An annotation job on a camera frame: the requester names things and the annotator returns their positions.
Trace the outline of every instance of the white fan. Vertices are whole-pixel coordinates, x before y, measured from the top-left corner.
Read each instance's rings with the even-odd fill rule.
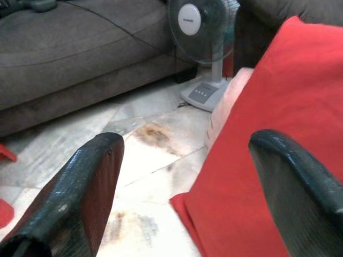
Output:
[[[236,0],[170,0],[168,16],[176,45],[191,59],[212,63],[210,77],[182,93],[186,102],[213,111],[229,81],[222,77],[223,59],[233,51]]]

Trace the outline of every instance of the black cable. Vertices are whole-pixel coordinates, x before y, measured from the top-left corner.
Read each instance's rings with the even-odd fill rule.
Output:
[[[226,75],[225,69],[223,69],[223,73],[224,73],[225,79],[227,80],[228,75]]]
[[[140,37],[138,37],[138,36],[132,34],[132,33],[129,32],[127,29],[123,28],[122,26],[120,26],[119,24],[115,23],[114,21],[112,21],[112,20],[106,18],[105,16],[103,16],[103,15],[97,13],[97,12],[92,11],[91,9],[89,9],[89,8],[87,8],[87,7],[80,6],[80,5],[77,5],[77,4],[73,4],[73,3],[69,2],[69,1],[66,1],[66,0],[62,0],[62,1],[60,1],[60,2],[64,2],[64,3],[66,3],[66,4],[73,5],[73,6],[75,6],[75,7],[81,8],[81,9],[83,9],[83,10],[85,10],[85,11],[88,11],[88,12],[94,14],[94,15],[99,16],[100,18],[102,18],[102,19],[104,19],[104,20],[106,20],[106,21],[112,23],[112,24],[113,24],[114,26],[116,26],[117,28],[119,28],[119,29],[121,29],[122,31],[126,32],[127,34],[129,34],[130,36],[132,36],[134,39],[139,40],[140,42],[142,42],[142,43],[144,43],[144,44],[150,46],[151,48],[157,50],[157,51],[158,51],[160,54],[162,54],[162,55],[166,55],[166,56],[169,56],[169,57],[174,57],[174,58],[176,58],[177,60],[182,61],[182,62],[184,62],[184,63],[188,63],[188,64],[192,64],[192,65],[195,65],[195,64],[196,64],[196,63],[194,63],[194,62],[190,62],[190,61],[186,61],[186,60],[183,60],[183,59],[181,59],[181,58],[178,58],[178,57],[176,56],[176,54],[174,54],[174,56],[171,56],[170,54],[164,52],[163,50],[159,49],[158,47],[155,47],[154,45],[152,45],[152,44],[146,42],[145,40],[141,39]]]

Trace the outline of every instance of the red object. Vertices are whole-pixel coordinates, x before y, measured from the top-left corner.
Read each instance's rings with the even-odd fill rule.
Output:
[[[0,159],[4,158],[8,158],[13,162],[17,161],[17,156],[0,143]]]
[[[7,226],[14,218],[14,209],[3,199],[0,199],[0,229]]]
[[[343,28],[281,27],[235,103],[189,193],[171,203],[203,256],[286,257],[248,151],[282,131],[343,181]]]
[[[223,60],[223,76],[231,78],[234,73],[234,63],[233,63],[233,54],[230,54]]]

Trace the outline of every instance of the brown stain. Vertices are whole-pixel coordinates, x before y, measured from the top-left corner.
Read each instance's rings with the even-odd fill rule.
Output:
[[[117,213],[111,219],[110,223],[110,231],[105,236],[106,244],[110,244],[113,241],[121,241],[121,230],[123,225],[123,218],[125,217],[125,213]]]
[[[149,146],[164,149],[173,155],[181,155],[173,148],[169,130],[157,123],[152,122],[140,127],[136,130],[135,136]]]

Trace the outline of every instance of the gray sofa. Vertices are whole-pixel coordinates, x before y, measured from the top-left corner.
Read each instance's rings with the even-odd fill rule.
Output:
[[[343,26],[341,0],[237,0],[234,74],[255,67],[282,23],[299,16],[304,22]]]
[[[160,0],[74,0],[0,19],[0,137],[194,66],[174,59],[168,26]]]

